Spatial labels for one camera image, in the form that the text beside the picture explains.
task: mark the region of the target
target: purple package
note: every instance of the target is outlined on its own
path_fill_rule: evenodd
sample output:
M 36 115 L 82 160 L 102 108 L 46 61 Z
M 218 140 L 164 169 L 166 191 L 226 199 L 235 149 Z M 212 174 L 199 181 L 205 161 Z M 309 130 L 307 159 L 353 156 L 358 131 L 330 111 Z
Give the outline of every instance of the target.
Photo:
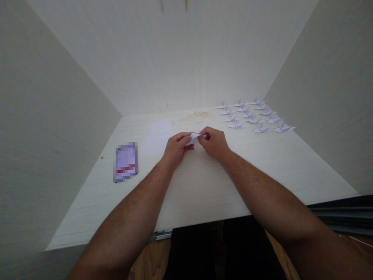
M 120 145 L 115 153 L 114 183 L 125 182 L 138 173 L 137 143 Z

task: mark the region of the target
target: white desk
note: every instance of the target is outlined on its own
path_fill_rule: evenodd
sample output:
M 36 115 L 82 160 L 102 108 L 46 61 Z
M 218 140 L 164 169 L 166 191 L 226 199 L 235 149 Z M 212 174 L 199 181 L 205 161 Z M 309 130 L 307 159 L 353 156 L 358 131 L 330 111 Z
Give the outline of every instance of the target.
M 230 148 L 275 178 L 305 204 L 358 196 L 358 193 L 294 131 L 254 134 L 255 125 L 231 129 L 214 108 L 123 117 L 103 149 L 47 250 L 88 243 L 111 210 L 149 173 L 162 153 L 142 155 L 150 123 L 169 119 L 173 134 L 198 133 L 205 126 L 225 132 Z M 264 127 L 276 124 L 264 124 Z M 115 148 L 138 142 L 139 173 L 113 183 Z M 156 230 L 170 229 L 249 214 L 224 169 L 204 149 L 185 154 L 168 188 Z

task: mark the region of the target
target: right hand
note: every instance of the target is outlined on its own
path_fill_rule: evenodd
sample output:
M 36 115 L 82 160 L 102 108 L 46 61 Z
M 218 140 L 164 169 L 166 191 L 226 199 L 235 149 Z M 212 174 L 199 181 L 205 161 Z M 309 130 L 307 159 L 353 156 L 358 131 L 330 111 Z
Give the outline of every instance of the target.
M 199 134 L 207 134 L 206 139 L 199 136 L 198 141 L 213 158 L 221 161 L 231 152 L 223 131 L 207 126 Z

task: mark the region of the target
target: white paper crane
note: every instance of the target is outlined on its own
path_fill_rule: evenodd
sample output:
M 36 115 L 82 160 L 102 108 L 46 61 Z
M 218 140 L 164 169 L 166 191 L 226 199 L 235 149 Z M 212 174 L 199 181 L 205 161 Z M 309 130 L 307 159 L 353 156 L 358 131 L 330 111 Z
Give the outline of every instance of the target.
M 286 132 L 286 131 L 293 130 L 294 128 L 296 128 L 296 127 L 295 126 L 285 126 L 285 122 L 283 121 L 281 126 L 273 129 L 272 131 L 273 132 Z
M 244 112 L 245 110 L 247 110 L 246 108 L 246 103 L 242 103 L 240 108 L 237 110 L 237 112 Z
M 276 118 L 276 112 L 272 112 L 272 113 L 270 113 L 270 114 L 269 114 L 269 117 L 270 117 L 271 119 L 269 119 L 269 120 L 267 121 L 267 123 L 278 123 L 279 121 L 282 121 L 282 119 L 280 119 L 280 118 Z
M 268 106 L 265 106 L 265 104 L 264 103 L 262 103 L 262 104 L 260 104 L 260 105 L 258 105 L 259 107 L 257 107 L 257 108 L 255 108 L 256 110 L 269 110 L 270 109 L 270 107 L 268 107 Z
M 240 101 L 238 101 L 237 104 L 233 104 L 233 106 L 235 106 L 235 107 L 241 107 L 241 108 L 242 108 L 242 106 L 245 107 L 246 105 L 249 105 L 249 103 L 248 103 L 248 102 L 246 102 L 246 103 L 241 103 L 241 99 L 240 99 Z
M 262 112 L 259 113 L 259 115 L 262 115 L 262 116 L 269 116 L 270 114 L 272 114 L 273 112 L 270 112 L 270 108 L 266 108 L 266 109 L 263 109 Z
M 259 120 L 257 120 L 257 119 L 249 119 L 248 122 L 250 122 L 252 124 L 263 123 L 263 121 L 261 119 L 259 119 Z
M 226 110 L 225 112 L 223 112 L 223 113 L 220 113 L 220 115 L 229 115 L 229 114 L 232 114 L 232 113 L 234 113 L 235 111 L 233 111 L 233 110 Z
M 217 106 L 216 108 L 217 109 L 228 109 L 229 107 L 231 107 L 230 105 L 224 105 L 224 101 L 223 101 L 223 105 L 222 106 Z
M 254 100 L 254 102 L 251 102 L 249 103 L 250 105 L 262 105 L 264 103 L 264 100 L 263 101 L 258 101 L 258 99 L 256 98 Z
M 255 113 L 254 113 L 254 112 L 250 113 L 250 108 L 246 109 L 246 110 L 244 111 L 244 113 L 245 113 L 245 115 L 242 116 L 243 118 L 244 118 L 244 117 L 247 117 L 247 118 L 249 118 L 249 119 L 254 119 L 254 118 L 255 118 Z
M 227 127 L 230 127 L 230 128 L 241 128 L 243 126 L 245 126 L 245 124 L 237 124 L 237 121 L 234 121 L 233 124 L 230 124 Z
M 258 128 L 254 129 L 252 131 L 252 133 L 264 133 L 266 131 L 268 131 L 269 128 L 265 128 L 263 129 L 263 123 L 260 124 L 260 126 L 258 126 Z
M 228 116 L 229 116 L 229 119 L 225 119 L 224 121 L 232 121 L 232 122 L 234 122 L 234 121 L 240 120 L 240 118 L 237 118 L 237 116 L 233 116 L 233 113 L 229 113 Z

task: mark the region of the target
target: white wall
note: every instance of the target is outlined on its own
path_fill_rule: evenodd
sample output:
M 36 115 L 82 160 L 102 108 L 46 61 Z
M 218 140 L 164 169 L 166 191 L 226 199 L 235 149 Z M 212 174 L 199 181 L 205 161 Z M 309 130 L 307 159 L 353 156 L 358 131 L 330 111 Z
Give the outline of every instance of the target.
M 8 266 L 48 245 L 120 114 L 25 1 L 1 1 L 0 49 L 0 262 Z
M 361 194 L 373 194 L 372 34 L 373 1 L 320 0 L 266 96 Z
M 317 0 L 27 0 L 122 115 L 264 98 Z

